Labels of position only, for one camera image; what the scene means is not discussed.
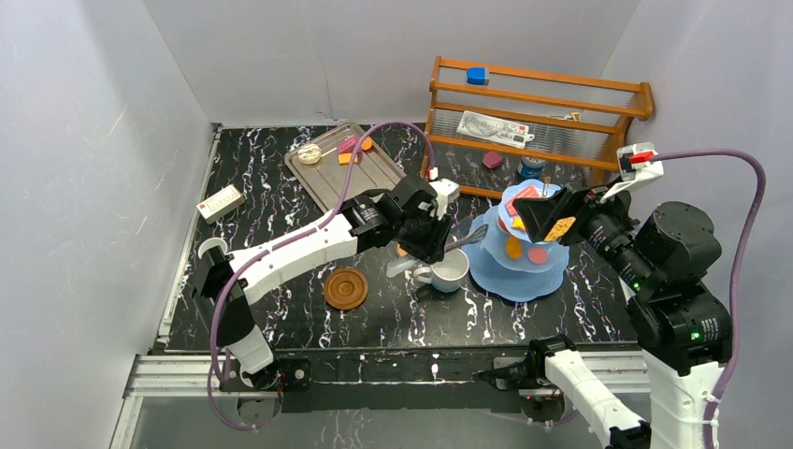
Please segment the orange yellow pastry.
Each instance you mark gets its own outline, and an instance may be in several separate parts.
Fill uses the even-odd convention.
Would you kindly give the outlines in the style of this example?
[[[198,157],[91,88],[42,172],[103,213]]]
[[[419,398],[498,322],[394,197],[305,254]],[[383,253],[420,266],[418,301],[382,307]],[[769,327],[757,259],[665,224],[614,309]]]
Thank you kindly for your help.
[[[515,216],[512,218],[511,228],[526,232],[526,226],[520,216]]]

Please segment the brown chocolate chip cookie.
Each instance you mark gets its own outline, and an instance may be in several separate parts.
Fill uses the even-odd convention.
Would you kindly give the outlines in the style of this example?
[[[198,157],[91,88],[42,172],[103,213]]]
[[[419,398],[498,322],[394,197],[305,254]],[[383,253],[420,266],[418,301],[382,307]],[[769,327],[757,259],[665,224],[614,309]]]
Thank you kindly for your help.
[[[572,228],[575,221],[576,218],[573,216],[558,219],[544,238],[544,241],[550,242],[562,239]]]

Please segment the red sprinkled donut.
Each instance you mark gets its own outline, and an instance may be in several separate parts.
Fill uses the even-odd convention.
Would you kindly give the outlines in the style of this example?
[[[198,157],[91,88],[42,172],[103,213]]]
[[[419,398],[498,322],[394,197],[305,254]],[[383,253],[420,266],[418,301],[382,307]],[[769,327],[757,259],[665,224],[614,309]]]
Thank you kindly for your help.
[[[508,236],[511,234],[510,228],[508,226],[506,226],[505,222],[500,217],[497,218],[497,223],[498,223],[499,229],[503,233],[505,233]]]

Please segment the pink round macaron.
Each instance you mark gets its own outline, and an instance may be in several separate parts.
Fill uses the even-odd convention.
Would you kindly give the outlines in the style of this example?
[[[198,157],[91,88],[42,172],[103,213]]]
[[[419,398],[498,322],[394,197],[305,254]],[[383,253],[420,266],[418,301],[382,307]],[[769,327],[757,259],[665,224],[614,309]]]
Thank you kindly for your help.
[[[549,253],[545,247],[532,246],[528,249],[526,258],[531,264],[541,266],[548,262]]]

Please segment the orange oval pastry piece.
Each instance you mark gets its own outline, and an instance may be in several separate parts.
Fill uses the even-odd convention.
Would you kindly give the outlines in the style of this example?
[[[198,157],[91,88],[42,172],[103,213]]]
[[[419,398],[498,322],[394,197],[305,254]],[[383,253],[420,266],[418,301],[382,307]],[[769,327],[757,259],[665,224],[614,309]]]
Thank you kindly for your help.
[[[504,243],[504,253],[511,260],[520,260],[523,257],[522,241],[515,237],[508,237]]]

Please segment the steel food tongs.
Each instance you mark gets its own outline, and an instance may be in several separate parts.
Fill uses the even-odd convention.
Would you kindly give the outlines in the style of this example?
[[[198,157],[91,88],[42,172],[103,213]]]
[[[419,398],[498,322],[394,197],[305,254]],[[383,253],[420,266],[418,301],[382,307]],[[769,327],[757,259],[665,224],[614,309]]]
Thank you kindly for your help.
[[[398,257],[387,263],[385,275],[388,278],[393,278],[405,271],[412,271],[419,266],[419,263],[435,263],[443,259],[444,255],[455,249],[461,249],[463,246],[481,241],[488,231],[488,225],[482,224],[472,230],[467,236],[462,239],[450,241],[442,246],[439,246],[435,252],[429,255],[429,262],[424,259],[417,258],[409,253]]]

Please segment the white iced round pastry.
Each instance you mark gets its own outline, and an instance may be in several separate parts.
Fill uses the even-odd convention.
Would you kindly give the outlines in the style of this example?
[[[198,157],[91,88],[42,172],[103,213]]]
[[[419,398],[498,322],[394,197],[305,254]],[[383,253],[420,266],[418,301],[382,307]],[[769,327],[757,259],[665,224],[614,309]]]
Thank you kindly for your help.
[[[323,158],[322,149],[314,143],[307,143],[297,150],[298,161],[306,166],[317,164]]]

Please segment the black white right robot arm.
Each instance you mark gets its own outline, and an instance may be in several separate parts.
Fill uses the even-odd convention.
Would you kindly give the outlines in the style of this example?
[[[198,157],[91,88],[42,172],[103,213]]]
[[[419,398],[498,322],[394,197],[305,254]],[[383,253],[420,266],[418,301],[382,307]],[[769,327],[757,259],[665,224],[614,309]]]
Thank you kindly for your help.
[[[525,359],[475,379],[559,389],[605,448],[700,448],[708,397],[732,356],[730,315],[702,280],[721,246],[695,206],[667,201],[639,224],[630,202],[626,191],[567,185],[513,205],[531,239],[559,232],[563,245],[587,243],[631,290],[626,310],[649,376],[651,417],[631,411],[561,334],[533,340]]]

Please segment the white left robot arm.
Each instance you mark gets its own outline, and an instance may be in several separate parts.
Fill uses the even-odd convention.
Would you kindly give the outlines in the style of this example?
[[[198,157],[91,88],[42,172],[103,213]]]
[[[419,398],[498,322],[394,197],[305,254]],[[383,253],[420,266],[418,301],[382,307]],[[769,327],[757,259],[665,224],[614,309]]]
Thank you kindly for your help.
[[[272,347],[253,320],[251,306],[293,278],[337,259],[392,241],[425,263],[439,262],[452,226],[449,205],[460,187],[448,179],[410,175],[391,189],[369,189],[296,231],[248,250],[229,252],[223,239],[199,249],[192,289],[202,307],[210,346],[224,348],[257,389],[279,378]]]

